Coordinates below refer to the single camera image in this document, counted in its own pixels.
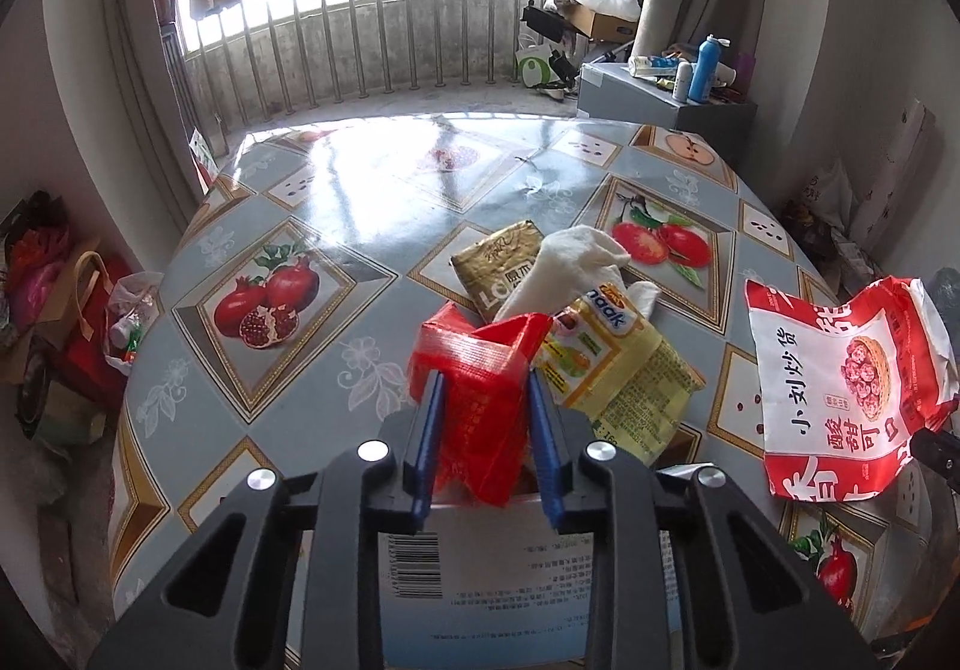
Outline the yellow snack packet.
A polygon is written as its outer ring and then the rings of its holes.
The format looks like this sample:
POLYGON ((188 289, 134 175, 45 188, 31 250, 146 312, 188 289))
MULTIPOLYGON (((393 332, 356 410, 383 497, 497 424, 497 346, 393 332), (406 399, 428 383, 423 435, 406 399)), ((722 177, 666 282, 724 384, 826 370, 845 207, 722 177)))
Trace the yellow snack packet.
POLYGON ((646 465, 667 449, 704 387, 700 373, 610 283, 553 317, 535 367, 556 405, 581 411, 597 438, 646 465))

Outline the red white snack bag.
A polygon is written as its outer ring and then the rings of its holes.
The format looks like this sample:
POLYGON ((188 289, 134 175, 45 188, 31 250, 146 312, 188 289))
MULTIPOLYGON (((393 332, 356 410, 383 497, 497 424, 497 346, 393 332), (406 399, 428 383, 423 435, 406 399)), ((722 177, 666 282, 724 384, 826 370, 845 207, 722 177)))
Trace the red white snack bag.
POLYGON ((841 306, 745 283, 770 493, 867 501, 913 460, 921 429, 958 406, 946 324, 918 278, 885 277, 841 306))

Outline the red plastic wrapper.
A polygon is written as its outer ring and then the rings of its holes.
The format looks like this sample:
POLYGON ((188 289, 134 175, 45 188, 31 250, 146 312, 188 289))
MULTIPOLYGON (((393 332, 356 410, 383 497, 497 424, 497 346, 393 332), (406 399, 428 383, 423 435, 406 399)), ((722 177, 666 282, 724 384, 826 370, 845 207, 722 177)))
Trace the red plastic wrapper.
POLYGON ((423 399, 430 372, 444 377, 439 484, 457 481, 487 506, 509 503, 529 436, 527 374, 550 329, 542 312, 475 327, 452 303, 420 325, 409 395, 423 399))

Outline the white blue medicine box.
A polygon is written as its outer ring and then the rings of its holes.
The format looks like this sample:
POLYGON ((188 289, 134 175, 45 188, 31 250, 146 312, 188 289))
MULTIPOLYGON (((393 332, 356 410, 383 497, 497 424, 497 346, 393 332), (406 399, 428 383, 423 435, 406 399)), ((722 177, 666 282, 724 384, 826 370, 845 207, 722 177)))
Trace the white blue medicine box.
POLYGON ((415 535, 379 537, 382 654, 391 668, 578 665, 594 543, 560 535, 532 473, 503 507, 436 494, 415 535))

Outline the gold coffee packet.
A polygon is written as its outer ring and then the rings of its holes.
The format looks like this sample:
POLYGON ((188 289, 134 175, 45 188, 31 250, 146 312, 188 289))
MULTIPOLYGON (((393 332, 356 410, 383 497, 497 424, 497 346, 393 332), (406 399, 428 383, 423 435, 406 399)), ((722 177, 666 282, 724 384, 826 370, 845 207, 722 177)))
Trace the gold coffee packet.
POLYGON ((534 221, 517 221, 452 255, 455 276, 483 321, 493 321, 532 270, 543 240, 534 221))

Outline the fruit print tablecloth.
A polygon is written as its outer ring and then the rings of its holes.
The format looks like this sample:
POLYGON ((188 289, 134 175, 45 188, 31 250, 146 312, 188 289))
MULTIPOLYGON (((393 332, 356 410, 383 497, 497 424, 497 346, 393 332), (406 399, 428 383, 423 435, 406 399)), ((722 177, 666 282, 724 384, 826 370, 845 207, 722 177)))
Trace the fruit print tablecloth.
POLYGON ((695 133, 613 121, 454 114, 262 135, 224 166, 164 272, 112 455, 112 603, 259 466, 299 475, 402 410, 421 322, 480 324, 523 276, 470 296, 455 255, 529 221, 589 225, 661 290, 659 332, 701 374, 665 457, 709 462, 820 572, 866 638, 900 631, 928 551, 918 468, 874 502, 793 506, 761 463, 745 283, 817 304, 835 292, 734 169, 695 133))

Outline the white cloth glove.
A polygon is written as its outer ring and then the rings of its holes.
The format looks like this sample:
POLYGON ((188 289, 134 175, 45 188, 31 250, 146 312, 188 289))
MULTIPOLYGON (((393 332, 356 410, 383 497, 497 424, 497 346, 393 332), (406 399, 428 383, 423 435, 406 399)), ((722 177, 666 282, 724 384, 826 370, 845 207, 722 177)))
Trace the white cloth glove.
POLYGON ((540 243, 532 268, 501 304, 494 321, 529 312, 555 314, 602 285, 617 288, 649 319, 659 288, 646 280, 626 286, 622 270, 630 262, 630 254, 607 232, 586 225, 552 232, 540 243))

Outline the pink rolled mat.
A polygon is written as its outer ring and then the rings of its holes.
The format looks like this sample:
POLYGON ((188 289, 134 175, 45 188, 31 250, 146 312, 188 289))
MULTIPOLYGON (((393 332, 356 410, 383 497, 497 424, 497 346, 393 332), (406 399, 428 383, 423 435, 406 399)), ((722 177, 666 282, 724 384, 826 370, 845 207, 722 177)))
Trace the pink rolled mat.
POLYGON ((892 143, 871 166, 871 185, 851 221, 850 238, 866 252, 877 249, 895 220, 908 184, 926 153, 935 115, 921 101, 913 101, 903 114, 892 143))

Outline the clutter pile in corner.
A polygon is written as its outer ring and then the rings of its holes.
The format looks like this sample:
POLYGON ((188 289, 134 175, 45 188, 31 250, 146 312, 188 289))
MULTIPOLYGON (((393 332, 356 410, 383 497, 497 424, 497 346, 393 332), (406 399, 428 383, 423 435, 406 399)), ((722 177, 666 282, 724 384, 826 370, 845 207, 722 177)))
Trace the clutter pile in corner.
POLYGON ((794 243, 841 301, 882 277, 871 255, 851 236, 857 207, 846 167, 835 160, 819 167, 779 216, 794 243))

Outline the red gift bag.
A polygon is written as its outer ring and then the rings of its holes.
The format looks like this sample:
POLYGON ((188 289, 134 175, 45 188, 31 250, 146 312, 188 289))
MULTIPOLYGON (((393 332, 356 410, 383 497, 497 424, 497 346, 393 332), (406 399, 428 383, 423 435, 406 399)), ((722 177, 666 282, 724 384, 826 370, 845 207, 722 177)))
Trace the red gift bag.
POLYGON ((57 376, 109 415, 121 411, 127 376, 107 362, 107 329, 116 319, 107 305, 127 275, 128 265, 121 257, 103 257, 93 247, 78 250, 57 278, 57 285, 65 291, 50 295, 55 317, 41 332, 50 346, 49 358, 57 376))

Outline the dark grey side cabinet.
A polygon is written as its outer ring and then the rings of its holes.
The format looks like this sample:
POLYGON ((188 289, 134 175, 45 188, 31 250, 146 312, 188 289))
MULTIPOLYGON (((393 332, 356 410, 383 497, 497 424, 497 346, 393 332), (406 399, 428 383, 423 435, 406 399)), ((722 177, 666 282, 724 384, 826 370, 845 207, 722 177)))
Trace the dark grey side cabinet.
POLYGON ((752 101, 680 104, 669 91, 633 78, 625 64, 596 62, 579 71, 578 112, 590 119, 649 124, 698 133, 729 166, 739 169, 757 106, 752 101))

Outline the cardboard box on balcony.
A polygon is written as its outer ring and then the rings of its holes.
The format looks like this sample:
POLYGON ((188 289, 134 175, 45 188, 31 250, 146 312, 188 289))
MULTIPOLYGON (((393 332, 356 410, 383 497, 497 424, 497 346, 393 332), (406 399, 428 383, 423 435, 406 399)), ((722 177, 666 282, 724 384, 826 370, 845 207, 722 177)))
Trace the cardboard box on balcony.
POLYGON ((636 36, 636 21, 602 15, 581 4, 569 4, 560 13, 576 31, 596 43, 631 43, 636 36))

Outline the blue spray bottle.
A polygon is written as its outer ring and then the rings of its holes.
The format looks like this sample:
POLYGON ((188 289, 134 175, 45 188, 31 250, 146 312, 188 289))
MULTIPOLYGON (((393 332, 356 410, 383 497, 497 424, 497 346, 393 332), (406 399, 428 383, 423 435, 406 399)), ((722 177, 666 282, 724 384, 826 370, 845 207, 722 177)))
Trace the blue spray bottle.
POLYGON ((686 98, 693 103, 704 104, 709 101, 709 93, 715 86, 716 68, 724 49, 731 46, 729 39, 709 34, 698 47, 698 59, 693 67, 692 80, 686 98))

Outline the metal balcony railing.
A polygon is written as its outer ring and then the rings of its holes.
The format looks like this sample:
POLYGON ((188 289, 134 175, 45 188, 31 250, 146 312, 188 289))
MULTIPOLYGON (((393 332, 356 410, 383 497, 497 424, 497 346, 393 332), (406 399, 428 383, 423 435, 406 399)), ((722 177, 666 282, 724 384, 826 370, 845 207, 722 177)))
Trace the metal balcony railing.
POLYGON ((364 99, 517 76, 521 15, 544 0, 241 0, 194 20, 174 0, 161 47, 179 106, 213 140, 364 99))

